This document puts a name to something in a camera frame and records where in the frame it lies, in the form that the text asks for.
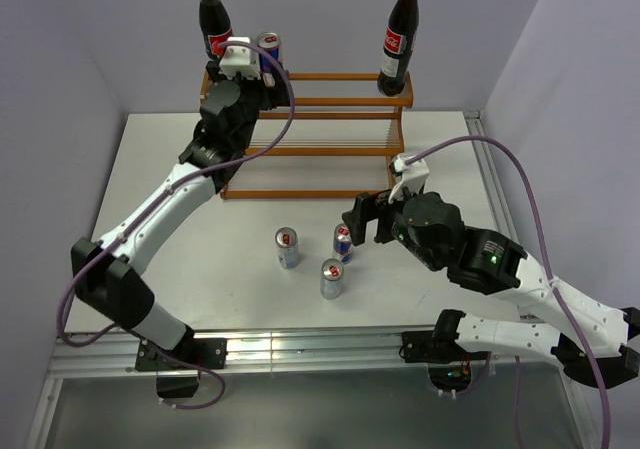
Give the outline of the blue energy can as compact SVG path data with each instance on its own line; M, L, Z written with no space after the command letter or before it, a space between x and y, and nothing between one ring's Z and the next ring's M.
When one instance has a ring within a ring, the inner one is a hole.
M282 64L281 59L281 38L275 32L263 32L256 38L256 45L269 54L279 65ZM273 76L276 72L274 65L268 58L259 55L261 71L264 76Z

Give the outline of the cola glass bottle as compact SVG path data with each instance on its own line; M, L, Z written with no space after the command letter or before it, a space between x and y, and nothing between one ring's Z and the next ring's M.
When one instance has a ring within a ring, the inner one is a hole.
M219 58L219 45L233 36L230 17L221 0L199 1L199 26L207 56L211 60Z
M418 0L397 0L388 19L378 90L385 96L399 95L405 86L419 27Z

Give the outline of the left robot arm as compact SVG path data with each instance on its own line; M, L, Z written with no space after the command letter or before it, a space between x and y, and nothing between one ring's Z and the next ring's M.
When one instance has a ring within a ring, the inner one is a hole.
M159 249L201 205L218 195L242 164L263 111L295 108L288 72L275 64L274 83L261 74L217 70L201 106L193 138L164 182L124 222L95 241L79 239L71 249L73 278L57 314L58 336L75 298L158 349L172 368L197 360L193 329L162 307L142 275Z

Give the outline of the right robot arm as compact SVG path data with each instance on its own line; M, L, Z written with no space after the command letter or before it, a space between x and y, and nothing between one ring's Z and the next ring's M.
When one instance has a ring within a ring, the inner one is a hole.
M639 354L629 340L639 334L639 311L600 303L566 282L548 281L543 266L505 235L466 225L457 206L439 194L391 201L388 192L363 193L342 216L352 242L377 224L375 242L396 241L433 272L463 289L507 302L533 315L509 322L443 310L433 329L402 335L408 363L447 364L490 353L536 359L589 387L614 388L639 375Z

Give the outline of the wooden three-tier shelf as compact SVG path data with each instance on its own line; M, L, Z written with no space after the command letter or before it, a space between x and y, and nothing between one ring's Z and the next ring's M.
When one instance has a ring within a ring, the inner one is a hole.
M295 101L294 122L269 157L321 158L361 157L385 163L384 175L374 182L380 192L395 184L390 164L405 151L403 111L413 107L410 75L402 91L392 97L382 94L354 95L359 87L375 89L373 73L291 73L294 88L311 88L312 96Z

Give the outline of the front silver energy can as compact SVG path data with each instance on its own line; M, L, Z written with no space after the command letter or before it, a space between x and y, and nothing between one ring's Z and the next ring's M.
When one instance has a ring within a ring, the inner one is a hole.
M321 295L332 300L340 296L344 283L344 266L338 259L327 259L321 267Z

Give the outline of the silver energy can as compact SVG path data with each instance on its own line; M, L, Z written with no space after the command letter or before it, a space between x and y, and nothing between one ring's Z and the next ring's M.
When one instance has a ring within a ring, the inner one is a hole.
M344 283L344 266L338 259L327 259L321 267L321 295L332 300L340 296Z
M291 227L282 227L277 230L275 236L277 256L280 265L284 269L294 269L300 263L298 236Z

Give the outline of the leftmost silver energy can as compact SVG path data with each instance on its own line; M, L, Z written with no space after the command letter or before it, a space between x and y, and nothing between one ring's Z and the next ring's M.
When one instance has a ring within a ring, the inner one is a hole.
M284 269L294 269L300 263L298 236L291 227L282 227L277 230L275 236L277 256L280 265Z

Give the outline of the aluminium side rail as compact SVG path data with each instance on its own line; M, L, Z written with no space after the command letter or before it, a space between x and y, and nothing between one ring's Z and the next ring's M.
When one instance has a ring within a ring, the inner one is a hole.
M481 141L473 141L472 145L497 230L515 242L519 242L507 199L492 157L491 145Z

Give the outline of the aluminium front rail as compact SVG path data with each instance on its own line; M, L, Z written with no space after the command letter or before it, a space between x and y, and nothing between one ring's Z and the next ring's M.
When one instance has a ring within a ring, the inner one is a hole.
M200 332L212 352L202 365L220 375L406 368L401 334L426 326ZM58 341L49 379L190 374L148 345L112 332L83 348Z

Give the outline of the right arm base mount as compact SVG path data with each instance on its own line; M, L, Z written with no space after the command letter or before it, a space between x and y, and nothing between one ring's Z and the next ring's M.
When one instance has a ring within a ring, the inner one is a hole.
M428 381L437 393L457 394L468 389L473 376L471 356L456 344L437 341L433 332L405 331L401 334L399 357L409 364L428 366Z

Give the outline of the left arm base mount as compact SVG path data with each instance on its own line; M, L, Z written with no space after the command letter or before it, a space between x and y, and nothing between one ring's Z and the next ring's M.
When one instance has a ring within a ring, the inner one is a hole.
M139 344L134 370L156 374L156 393L162 399L191 399L205 371L225 367L225 338L196 338L185 351L160 349L151 342Z

